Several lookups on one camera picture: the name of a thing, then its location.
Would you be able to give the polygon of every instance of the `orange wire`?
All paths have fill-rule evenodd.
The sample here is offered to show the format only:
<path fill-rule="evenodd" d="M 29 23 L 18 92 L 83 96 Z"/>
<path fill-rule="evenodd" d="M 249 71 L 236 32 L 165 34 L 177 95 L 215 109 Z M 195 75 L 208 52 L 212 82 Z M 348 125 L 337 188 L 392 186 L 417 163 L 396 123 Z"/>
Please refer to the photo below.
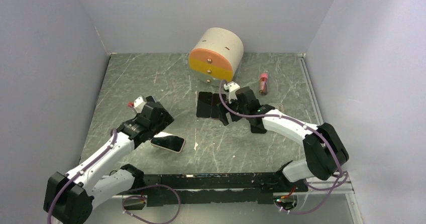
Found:
<path fill-rule="evenodd" d="M 293 192 L 295 190 L 296 190 L 296 186 L 291 189 L 291 191 L 290 191 L 290 193 L 288 195 L 282 196 L 281 199 L 287 199 L 287 198 L 289 198 L 293 194 Z"/>

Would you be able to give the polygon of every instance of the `floor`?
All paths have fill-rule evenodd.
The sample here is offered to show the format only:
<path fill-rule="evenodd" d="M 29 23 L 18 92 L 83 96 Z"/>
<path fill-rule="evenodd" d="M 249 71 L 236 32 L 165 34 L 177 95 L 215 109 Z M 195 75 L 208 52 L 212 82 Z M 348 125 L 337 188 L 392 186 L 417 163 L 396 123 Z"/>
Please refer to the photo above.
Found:
<path fill-rule="evenodd" d="M 259 75 L 269 74 L 269 93 L 258 94 Z M 296 54 L 246 53 L 233 79 L 249 86 L 261 104 L 280 103 L 287 115 L 317 123 L 310 92 Z M 276 171 L 304 157 L 301 146 L 273 132 L 250 133 L 246 120 L 222 126 L 195 116 L 197 93 L 217 87 L 189 74 L 188 54 L 114 54 L 81 155 L 84 161 L 108 139 L 111 128 L 134 117 L 127 107 L 140 95 L 153 95 L 175 118 L 165 130 L 186 139 L 181 153 L 142 144 L 119 161 L 147 174 L 240 173 Z"/>

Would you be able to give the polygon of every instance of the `gray wall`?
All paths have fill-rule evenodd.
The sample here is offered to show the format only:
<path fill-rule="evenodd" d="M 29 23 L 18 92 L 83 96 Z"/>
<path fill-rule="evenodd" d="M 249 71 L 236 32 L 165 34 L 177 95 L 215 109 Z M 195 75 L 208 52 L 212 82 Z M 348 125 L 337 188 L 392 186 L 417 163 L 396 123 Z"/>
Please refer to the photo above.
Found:
<path fill-rule="evenodd" d="M 426 223 L 426 0 L 335 0 L 307 52 L 366 223 Z"/>
<path fill-rule="evenodd" d="M 235 32 L 246 52 L 306 52 L 333 0 L 81 2 L 109 52 L 189 52 L 210 27 Z"/>
<path fill-rule="evenodd" d="M 45 223 L 78 163 L 108 56 L 78 0 L 0 0 L 0 222 Z"/>

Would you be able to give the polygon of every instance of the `table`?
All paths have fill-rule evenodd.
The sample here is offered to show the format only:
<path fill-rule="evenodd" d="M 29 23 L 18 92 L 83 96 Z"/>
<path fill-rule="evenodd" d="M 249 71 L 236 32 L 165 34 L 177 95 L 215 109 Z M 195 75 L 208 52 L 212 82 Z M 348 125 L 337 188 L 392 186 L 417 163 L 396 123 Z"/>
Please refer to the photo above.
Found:
<path fill-rule="evenodd" d="M 266 96 L 258 93 L 262 72 L 269 74 Z M 281 103 L 287 115 L 318 123 L 296 54 L 245 53 L 234 81 L 249 86 L 261 104 Z M 188 54 L 113 54 L 81 161 L 110 138 L 111 128 L 134 117 L 127 103 L 140 95 L 153 95 L 164 105 L 175 118 L 165 131 L 185 138 L 186 143 L 181 153 L 142 144 L 119 161 L 116 169 L 130 163 L 146 174 L 270 172 L 304 157 L 301 146 L 281 135 L 252 134 L 246 120 L 224 127 L 219 120 L 197 118 L 200 91 L 218 92 L 218 88 L 189 74 Z"/>

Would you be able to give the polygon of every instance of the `smartphone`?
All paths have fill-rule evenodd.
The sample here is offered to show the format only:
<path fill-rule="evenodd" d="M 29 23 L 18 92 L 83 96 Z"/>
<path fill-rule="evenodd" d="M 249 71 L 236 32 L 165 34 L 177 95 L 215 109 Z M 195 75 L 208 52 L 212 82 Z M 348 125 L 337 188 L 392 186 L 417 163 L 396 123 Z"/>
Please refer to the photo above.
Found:
<path fill-rule="evenodd" d="M 166 132 L 160 132 L 151 139 L 152 146 L 160 147 L 176 153 L 179 153 L 182 150 L 184 144 L 184 138 Z"/>
<path fill-rule="evenodd" d="M 226 94 L 222 94 L 222 98 L 226 101 Z M 211 118 L 219 119 L 219 107 L 218 104 L 221 103 L 221 99 L 219 98 L 218 93 L 213 93 L 213 97 L 211 98 Z"/>
<path fill-rule="evenodd" d="M 210 118 L 212 92 L 199 92 L 196 116 L 199 118 Z"/>

